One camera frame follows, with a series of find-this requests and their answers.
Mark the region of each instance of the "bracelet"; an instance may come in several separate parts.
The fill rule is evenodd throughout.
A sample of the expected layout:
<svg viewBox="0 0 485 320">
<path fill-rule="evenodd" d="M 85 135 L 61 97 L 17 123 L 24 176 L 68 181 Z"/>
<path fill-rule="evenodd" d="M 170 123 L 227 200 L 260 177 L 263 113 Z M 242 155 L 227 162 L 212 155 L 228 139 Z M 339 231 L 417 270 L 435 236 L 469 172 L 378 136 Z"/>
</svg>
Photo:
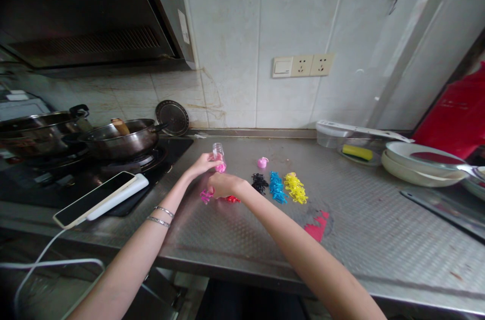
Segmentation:
<svg viewBox="0 0 485 320">
<path fill-rule="evenodd" d="M 155 206 L 153 208 L 153 210 L 157 210 L 157 209 L 160 209 L 160 210 L 163 210 L 165 213 L 167 213 L 171 218 L 173 218 L 173 213 L 169 212 L 168 210 L 166 210 L 165 208 L 161 207 L 161 206 Z"/>
<path fill-rule="evenodd" d="M 160 219 L 157 219 L 155 217 L 147 217 L 147 220 L 151 220 L 152 222 L 157 222 L 158 224 L 161 224 L 167 228 L 170 228 L 170 224 L 168 224 L 167 222 L 164 222 Z"/>
</svg>

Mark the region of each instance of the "stack of plates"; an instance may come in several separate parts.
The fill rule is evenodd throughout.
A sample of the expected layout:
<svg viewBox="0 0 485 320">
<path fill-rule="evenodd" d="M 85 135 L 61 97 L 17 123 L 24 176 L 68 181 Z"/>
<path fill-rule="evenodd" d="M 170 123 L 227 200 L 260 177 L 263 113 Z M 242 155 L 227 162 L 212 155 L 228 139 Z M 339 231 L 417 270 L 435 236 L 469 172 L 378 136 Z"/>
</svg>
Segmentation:
<svg viewBox="0 0 485 320">
<path fill-rule="evenodd" d="M 392 175 L 419 186 L 451 186 L 468 177 L 466 172 L 437 167 L 411 157 L 415 152 L 433 152 L 456 158 L 452 154 L 427 146 L 389 142 L 382 154 L 382 164 Z"/>
<path fill-rule="evenodd" d="M 481 166 L 478 168 L 482 174 L 485 175 L 485 166 Z M 470 193 L 479 197 L 482 200 L 485 200 L 485 183 L 481 182 L 480 180 L 474 177 L 468 177 L 461 182 L 463 187 L 467 189 Z"/>
</svg>

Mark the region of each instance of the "yellow plastic pieces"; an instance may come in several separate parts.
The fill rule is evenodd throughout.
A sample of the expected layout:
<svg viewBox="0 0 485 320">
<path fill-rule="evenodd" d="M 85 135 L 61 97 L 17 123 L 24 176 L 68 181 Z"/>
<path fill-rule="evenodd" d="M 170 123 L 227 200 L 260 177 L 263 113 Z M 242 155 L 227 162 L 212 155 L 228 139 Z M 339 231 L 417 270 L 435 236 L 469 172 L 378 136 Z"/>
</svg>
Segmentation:
<svg viewBox="0 0 485 320">
<path fill-rule="evenodd" d="M 288 190 L 294 202 L 299 202 L 300 204 L 307 203 L 308 197 L 305 195 L 305 189 L 295 173 L 286 174 L 284 184 L 286 185 L 285 189 Z"/>
</svg>

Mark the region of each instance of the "small plastic bottle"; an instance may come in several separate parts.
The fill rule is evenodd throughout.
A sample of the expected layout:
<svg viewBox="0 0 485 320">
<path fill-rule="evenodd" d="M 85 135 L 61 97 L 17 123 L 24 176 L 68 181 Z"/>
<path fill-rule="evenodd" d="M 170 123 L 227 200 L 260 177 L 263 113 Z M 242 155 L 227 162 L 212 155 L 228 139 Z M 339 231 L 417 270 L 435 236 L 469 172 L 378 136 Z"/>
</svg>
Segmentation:
<svg viewBox="0 0 485 320">
<path fill-rule="evenodd" d="M 212 154 L 214 155 L 214 160 L 222 161 L 222 164 L 215 167 L 215 170 L 222 174 L 226 171 L 226 160 L 224 159 L 224 150 L 222 149 L 222 143 L 216 142 L 212 145 Z"/>
</svg>

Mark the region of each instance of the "stainless steel pot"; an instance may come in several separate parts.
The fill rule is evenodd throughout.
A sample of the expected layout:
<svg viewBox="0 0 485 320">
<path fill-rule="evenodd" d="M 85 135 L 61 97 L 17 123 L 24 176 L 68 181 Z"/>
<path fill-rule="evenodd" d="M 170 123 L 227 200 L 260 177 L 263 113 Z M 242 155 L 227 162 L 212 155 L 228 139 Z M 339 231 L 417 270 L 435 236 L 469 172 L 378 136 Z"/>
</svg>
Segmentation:
<svg viewBox="0 0 485 320">
<path fill-rule="evenodd" d="M 0 122 L 0 145 L 23 158 L 64 156 L 79 150 L 64 142 L 67 135 L 92 129 L 89 109 L 80 104 L 64 112 L 15 118 Z"/>
<path fill-rule="evenodd" d="M 151 119 L 125 122 L 130 134 L 122 136 L 113 124 L 108 124 L 81 134 L 77 140 L 84 142 L 98 159 L 127 161 L 152 150 L 158 142 L 158 133 L 168 123 L 155 125 Z"/>
</svg>

